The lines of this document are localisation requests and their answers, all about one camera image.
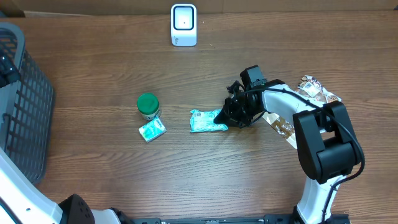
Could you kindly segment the teal snack packet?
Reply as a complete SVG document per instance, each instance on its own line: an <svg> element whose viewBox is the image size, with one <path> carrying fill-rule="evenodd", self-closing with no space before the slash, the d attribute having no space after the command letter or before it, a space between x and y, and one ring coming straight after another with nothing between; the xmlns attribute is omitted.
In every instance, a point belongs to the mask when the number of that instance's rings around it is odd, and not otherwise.
<svg viewBox="0 0 398 224"><path fill-rule="evenodd" d="M203 133L211 131L227 131L225 124L215 124L214 119L219 115L221 109L211 111L191 110L190 132Z"/></svg>

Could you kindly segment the beige resealable pouch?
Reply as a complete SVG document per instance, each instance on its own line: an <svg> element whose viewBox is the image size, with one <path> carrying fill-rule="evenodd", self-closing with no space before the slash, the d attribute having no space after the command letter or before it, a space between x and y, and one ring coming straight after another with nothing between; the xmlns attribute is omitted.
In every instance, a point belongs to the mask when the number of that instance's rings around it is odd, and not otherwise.
<svg viewBox="0 0 398 224"><path fill-rule="evenodd" d="M321 101L323 104L332 101L342 101L339 96L328 91L316 78L310 75L302 77L295 90L299 95ZM262 118L279 133L293 148L297 149L295 129L293 122L275 113L265 113Z"/></svg>

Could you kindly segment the small green white box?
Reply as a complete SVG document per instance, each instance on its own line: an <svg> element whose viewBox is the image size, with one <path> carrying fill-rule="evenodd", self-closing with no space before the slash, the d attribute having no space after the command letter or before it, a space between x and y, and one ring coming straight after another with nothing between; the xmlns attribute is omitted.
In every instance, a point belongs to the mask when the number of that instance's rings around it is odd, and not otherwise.
<svg viewBox="0 0 398 224"><path fill-rule="evenodd" d="M151 142L166 132L166 127L159 118L155 118L139 128L139 133L146 142Z"/></svg>

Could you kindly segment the green lid Knorr jar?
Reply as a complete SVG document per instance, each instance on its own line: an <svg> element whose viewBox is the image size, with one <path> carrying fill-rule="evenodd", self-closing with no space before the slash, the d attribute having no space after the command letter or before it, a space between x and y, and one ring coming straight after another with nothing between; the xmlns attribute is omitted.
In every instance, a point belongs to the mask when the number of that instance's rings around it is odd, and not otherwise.
<svg viewBox="0 0 398 224"><path fill-rule="evenodd" d="M142 94L136 101L137 109L147 121L152 121L161 115L158 98L152 93Z"/></svg>

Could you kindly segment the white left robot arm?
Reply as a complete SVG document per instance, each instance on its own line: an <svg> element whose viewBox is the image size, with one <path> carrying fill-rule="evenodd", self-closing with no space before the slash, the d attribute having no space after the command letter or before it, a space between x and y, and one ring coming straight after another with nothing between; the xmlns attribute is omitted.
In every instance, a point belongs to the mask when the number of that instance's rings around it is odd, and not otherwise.
<svg viewBox="0 0 398 224"><path fill-rule="evenodd" d="M35 184L44 176L55 90L27 51L1 54L1 223L120 223L77 194L56 203Z"/></svg>

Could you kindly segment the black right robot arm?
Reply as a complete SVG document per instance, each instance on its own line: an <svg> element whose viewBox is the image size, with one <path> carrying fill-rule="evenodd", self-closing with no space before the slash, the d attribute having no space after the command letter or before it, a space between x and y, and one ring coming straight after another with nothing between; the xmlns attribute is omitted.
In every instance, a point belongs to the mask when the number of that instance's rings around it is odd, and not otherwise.
<svg viewBox="0 0 398 224"><path fill-rule="evenodd" d="M258 65L245 68L227 88L230 96L216 124L245 128L265 113L293 125L298 159L306 174L302 198L291 214L265 215L264 223L349 223L331 206L341 184L364 170L364 152L348 112L340 101L324 103L291 90L283 81L267 80Z"/></svg>

